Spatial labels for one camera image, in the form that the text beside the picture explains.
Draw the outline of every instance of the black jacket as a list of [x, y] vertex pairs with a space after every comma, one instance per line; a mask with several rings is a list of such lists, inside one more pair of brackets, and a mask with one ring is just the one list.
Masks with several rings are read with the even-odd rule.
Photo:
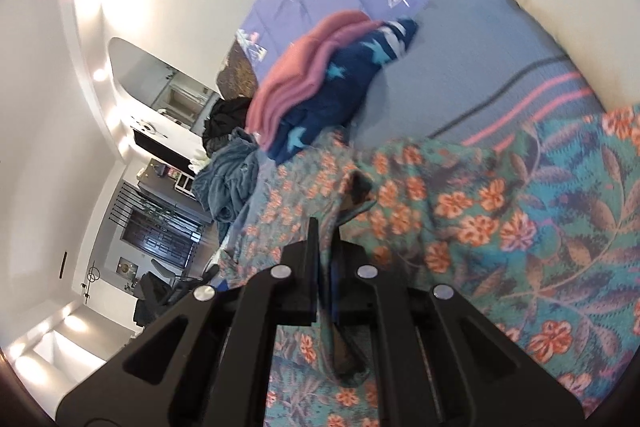
[[228, 142], [228, 136], [236, 127], [244, 128], [251, 100], [244, 96], [231, 100], [220, 98], [213, 105], [209, 118], [204, 121], [202, 133], [202, 146], [207, 156], [224, 147]]

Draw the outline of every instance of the pink folded blanket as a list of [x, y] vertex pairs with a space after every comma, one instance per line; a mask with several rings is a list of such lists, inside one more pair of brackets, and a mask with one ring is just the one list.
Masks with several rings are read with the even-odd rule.
[[267, 100], [262, 120], [265, 123], [260, 147], [268, 150], [278, 133], [280, 120], [289, 109], [313, 97], [322, 86], [331, 56], [340, 48], [357, 41], [380, 27], [382, 21], [364, 21], [340, 28], [325, 40], [313, 58], [306, 77], [297, 84], [282, 86]]
[[284, 88], [283, 92], [286, 92], [291, 86], [297, 86], [305, 80], [318, 48], [335, 32], [345, 26], [368, 22], [369, 20], [366, 14], [358, 10], [336, 12], [325, 17], [309, 33], [292, 44], [273, 65], [264, 82], [255, 93], [247, 113], [247, 131], [257, 132], [261, 136], [265, 135], [267, 131], [266, 124], [271, 120], [271, 115], [265, 113], [265, 108], [267, 106], [273, 107], [270, 103], [271, 97], [280, 89]]

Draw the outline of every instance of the window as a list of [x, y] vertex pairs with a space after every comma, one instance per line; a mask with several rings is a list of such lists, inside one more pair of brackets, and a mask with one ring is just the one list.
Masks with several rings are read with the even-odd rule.
[[196, 243], [133, 210], [122, 240], [168, 263], [185, 268]]

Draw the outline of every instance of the metal screw head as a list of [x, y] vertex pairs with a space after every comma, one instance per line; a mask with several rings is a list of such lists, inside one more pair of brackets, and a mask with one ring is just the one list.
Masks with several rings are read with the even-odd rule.
[[447, 286], [446, 284], [438, 284], [433, 289], [433, 295], [436, 299], [441, 299], [443, 301], [448, 301], [452, 298], [454, 292], [451, 286]]
[[275, 279], [286, 279], [291, 275], [291, 269], [286, 264], [276, 264], [271, 268], [271, 276]]
[[210, 301], [216, 295], [216, 289], [213, 286], [198, 286], [193, 291], [193, 296], [201, 302]]
[[370, 264], [364, 264], [356, 272], [361, 279], [373, 279], [378, 276], [378, 268]]

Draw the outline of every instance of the white pillow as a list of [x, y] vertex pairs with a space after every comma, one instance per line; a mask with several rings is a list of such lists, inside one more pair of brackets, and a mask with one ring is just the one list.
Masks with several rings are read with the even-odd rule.
[[607, 111], [640, 102], [640, 0], [515, 0], [563, 47]]

